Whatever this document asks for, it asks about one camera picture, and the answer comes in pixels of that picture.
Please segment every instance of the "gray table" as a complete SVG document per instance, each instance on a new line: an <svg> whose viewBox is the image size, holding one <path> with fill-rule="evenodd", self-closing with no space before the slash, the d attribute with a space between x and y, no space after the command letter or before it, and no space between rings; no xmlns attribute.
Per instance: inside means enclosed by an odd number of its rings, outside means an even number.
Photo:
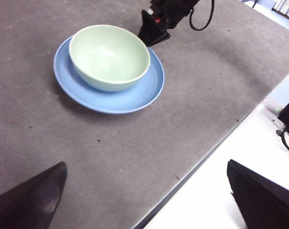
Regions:
<svg viewBox="0 0 289 229"><path fill-rule="evenodd" d="M207 30L184 19L153 47L166 84L149 107L105 115L70 99L53 74L61 42L91 24L137 33L149 5L0 0L0 193L65 161L51 229L132 228L289 73L289 31L224 0ZM201 1L194 24L209 10Z"/></svg>

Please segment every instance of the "cable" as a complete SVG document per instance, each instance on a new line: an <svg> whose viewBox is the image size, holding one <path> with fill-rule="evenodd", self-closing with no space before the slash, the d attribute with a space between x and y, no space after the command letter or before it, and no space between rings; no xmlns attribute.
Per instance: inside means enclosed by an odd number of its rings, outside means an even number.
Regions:
<svg viewBox="0 0 289 229"><path fill-rule="evenodd" d="M208 26L208 25L210 24L210 22L211 22L212 15L213 15L213 10L214 10L214 0L211 0L211 11L210 11L210 17L209 17L209 19L208 19L208 22L207 22L207 24L206 24L204 27L202 27L201 29L197 29L197 28L195 28L195 27L193 26L193 24L192 24L192 15L193 15L193 13L194 13L194 7L193 7L193 8L191 9L190 18L189 18L189 24L190 24L191 28L192 28L193 30L195 30L195 31L202 31L202 30L206 29L207 26Z"/></svg>

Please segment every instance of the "blue plate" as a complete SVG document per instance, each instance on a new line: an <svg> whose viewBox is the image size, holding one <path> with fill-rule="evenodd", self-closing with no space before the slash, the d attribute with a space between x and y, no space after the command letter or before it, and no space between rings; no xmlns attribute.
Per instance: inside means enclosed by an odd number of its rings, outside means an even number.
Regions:
<svg viewBox="0 0 289 229"><path fill-rule="evenodd" d="M103 92L85 83L75 72L69 56L72 37L59 46L54 57L54 73L62 89L75 101L92 110L108 114L125 114L143 109L160 95L164 85L162 64L150 51L150 68L131 88L121 92Z"/></svg>

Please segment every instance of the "bowl rim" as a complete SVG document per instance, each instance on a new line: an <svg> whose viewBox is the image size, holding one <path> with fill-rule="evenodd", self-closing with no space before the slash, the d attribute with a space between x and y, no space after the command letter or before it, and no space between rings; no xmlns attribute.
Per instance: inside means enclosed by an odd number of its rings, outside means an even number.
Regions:
<svg viewBox="0 0 289 229"><path fill-rule="evenodd" d="M90 28L93 28L93 27L112 27L112 28L116 28L116 29L119 29L119 30L122 30L124 32L127 32L129 33L130 35L132 35L133 37L136 37L137 40L145 47L145 50L146 50L146 55L148 57L148 65L146 66L145 70L143 71L143 73L141 73L139 76L137 76L136 78L133 78L131 80L124 80L124 81L112 81L112 80L104 80L104 79L101 79L97 76L94 76L94 75L90 75L88 73L86 73L83 69L81 69L75 62L74 58L72 57L71 53L72 53L72 45L73 45L73 41L75 40L75 37L81 33L82 31L84 30L87 30L87 29L90 29ZM126 83L132 83L134 81L137 81L138 79L140 79L149 69L150 67L150 52L147 48L147 46L145 45L145 43L138 37L136 36L135 34L133 34L132 32L126 30L126 29L123 29L119 26L115 26L115 25L107 25L107 24L99 24L99 25L90 25L90 26L87 26L85 28L82 28L81 30L79 30L78 32L76 32L73 36L72 36L72 39L69 43L69 55L70 55L70 58L72 60L72 63L81 71L83 72L84 74L86 74L86 76L90 77L90 78L93 78L99 82L103 82L103 83L109 83L109 84L126 84Z"/></svg>

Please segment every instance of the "light green bowl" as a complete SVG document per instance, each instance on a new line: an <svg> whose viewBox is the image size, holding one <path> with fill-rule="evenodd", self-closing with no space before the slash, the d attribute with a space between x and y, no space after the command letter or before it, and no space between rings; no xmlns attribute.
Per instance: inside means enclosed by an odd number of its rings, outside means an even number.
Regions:
<svg viewBox="0 0 289 229"><path fill-rule="evenodd" d="M112 25L93 25L78 31L69 54L80 77L109 92L134 85L150 66L150 53L135 34Z"/></svg>

